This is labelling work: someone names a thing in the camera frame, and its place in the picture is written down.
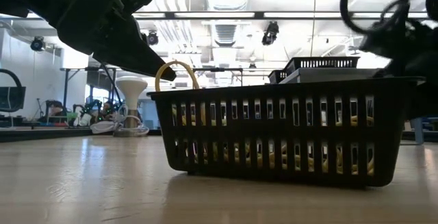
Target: wall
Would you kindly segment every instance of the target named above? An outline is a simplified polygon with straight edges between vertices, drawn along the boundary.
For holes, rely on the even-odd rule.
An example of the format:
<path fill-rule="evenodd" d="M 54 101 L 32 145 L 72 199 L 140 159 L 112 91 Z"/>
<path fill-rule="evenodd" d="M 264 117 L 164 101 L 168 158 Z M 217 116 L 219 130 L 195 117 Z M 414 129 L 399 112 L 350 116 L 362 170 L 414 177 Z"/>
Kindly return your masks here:
<path fill-rule="evenodd" d="M 26 87 L 24 109 L 13 115 L 32 118 L 38 110 L 37 98 L 40 101 L 62 101 L 65 78 L 65 72 L 60 71 L 63 67 L 62 57 L 53 57 L 48 52 L 36 53 L 30 49 L 28 42 L 11 37 L 4 29 L 0 30 L 0 38 L 0 67 L 13 71 Z M 72 108 L 74 103 L 84 103 L 86 74 L 78 73 L 68 84 L 67 108 Z M 0 74 L 0 86 L 15 86 L 15 83 L 7 75 Z"/>

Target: black plastic basket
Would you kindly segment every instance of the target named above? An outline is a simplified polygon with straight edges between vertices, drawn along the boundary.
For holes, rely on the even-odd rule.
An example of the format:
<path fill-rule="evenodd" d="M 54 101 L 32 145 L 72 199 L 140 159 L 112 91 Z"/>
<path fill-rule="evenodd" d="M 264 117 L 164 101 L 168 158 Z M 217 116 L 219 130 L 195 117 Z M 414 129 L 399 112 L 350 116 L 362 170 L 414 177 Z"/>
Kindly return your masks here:
<path fill-rule="evenodd" d="M 299 68 L 356 68 L 360 57 L 295 57 L 286 65 L 287 75 Z"/>
<path fill-rule="evenodd" d="M 175 170 L 384 186 L 394 176 L 416 85 L 389 78 L 148 95 Z"/>
<path fill-rule="evenodd" d="M 287 73 L 284 70 L 273 70 L 268 77 L 271 84 L 280 84 L 287 77 Z"/>

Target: table surface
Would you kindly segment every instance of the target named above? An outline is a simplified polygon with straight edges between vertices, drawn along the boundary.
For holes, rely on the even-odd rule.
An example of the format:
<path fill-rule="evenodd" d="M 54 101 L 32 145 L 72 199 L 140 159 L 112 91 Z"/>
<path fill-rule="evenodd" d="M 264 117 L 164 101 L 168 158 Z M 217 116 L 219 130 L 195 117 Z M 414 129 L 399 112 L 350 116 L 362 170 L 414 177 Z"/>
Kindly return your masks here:
<path fill-rule="evenodd" d="M 438 145 L 401 146 L 394 181 L 351 190 L 187 176 L 160 137 L 0 143 L 1 223 L 438 223 Z"/>

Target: yellow cable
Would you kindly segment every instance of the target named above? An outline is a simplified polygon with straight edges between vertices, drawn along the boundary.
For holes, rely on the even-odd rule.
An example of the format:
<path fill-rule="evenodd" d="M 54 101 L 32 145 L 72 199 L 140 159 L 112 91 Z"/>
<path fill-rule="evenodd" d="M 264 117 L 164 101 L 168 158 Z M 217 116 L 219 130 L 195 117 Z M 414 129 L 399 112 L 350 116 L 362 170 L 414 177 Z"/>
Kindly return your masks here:
<path fill-rule="evenodd" d="M 155 76 L 155 91 L 159 92 L 160 88 L 159 88 L 159 80 L 162 78 L 163 72 L 164 70 L 166 70 L 169 66 L 172 66 L 173 64 L 180 64 L 181 66 L 183 66 L 187 72 L 189 73 L 189 76 L 192 78 L 193 81 L 193 88 L 195 89 L 199 89 L 199 84 L 198 81 L 196 80 L 196 77 L 194 75 L 193 70 L 190 68 L 189 65 L 187 65 L 184 62 L 179 62 L 179 61 L 173 61 L 173 62 L 169 62 L 169 63 L 165 63 L 162 67 L 160 67 L 158 69 L 158 72 Z"/>

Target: ceiling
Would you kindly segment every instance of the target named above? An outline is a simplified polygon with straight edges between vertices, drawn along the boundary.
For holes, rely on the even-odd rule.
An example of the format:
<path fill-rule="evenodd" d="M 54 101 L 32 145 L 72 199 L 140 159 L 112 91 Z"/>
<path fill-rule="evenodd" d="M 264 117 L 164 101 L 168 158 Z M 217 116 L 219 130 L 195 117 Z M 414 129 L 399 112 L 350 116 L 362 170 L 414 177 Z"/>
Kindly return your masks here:
<path fill-rule="evenodd" d="M 380 12 L 391 0 L 350 0 L 350 11 Z M 338 12 L 339 0 L 154 0 L 139 12 L 156 11 L 207 11 L 217 8 L 230 11 L 288 11 L 288 12 Z M 412 0 L 412 12 L 424 12 L 424 0 Z M 370 26 L 373 21 L 357 21 Z M 292 57 L 334 56 L 349 54 L 348 46 L 357 46 L 361 36 L 346 28 L 339 17 L 331 20 L 277 20 L 279 37 L 273 45 L 263 46 L 261 39 L 269 20 L 247 21 L 138 21 L 142 31 L 156 31 L 159 43 L 152 48 L 165 59 L 180 60 L 194 67 L 228 66 L 248 68 L 254 62 L 258 71 L 245 71 L 245 84 L 263 84 L 272 69 L 283 68 Z M 217 23 L 237 25 L 233 28 L 233 48 L 219 47 Z M 57 47 L 65 47 L 56 37 L 56 31 L 45 21 L 15 21 L 13 28 L 21 36 L 45 36 Z M 187 74 L 178 72 L 178 83 L 191 82 Z M 133 75 L 119 72 L 121 75 Z M 231 73 L 202 76 L 206 87 L 240 85 Z"/>

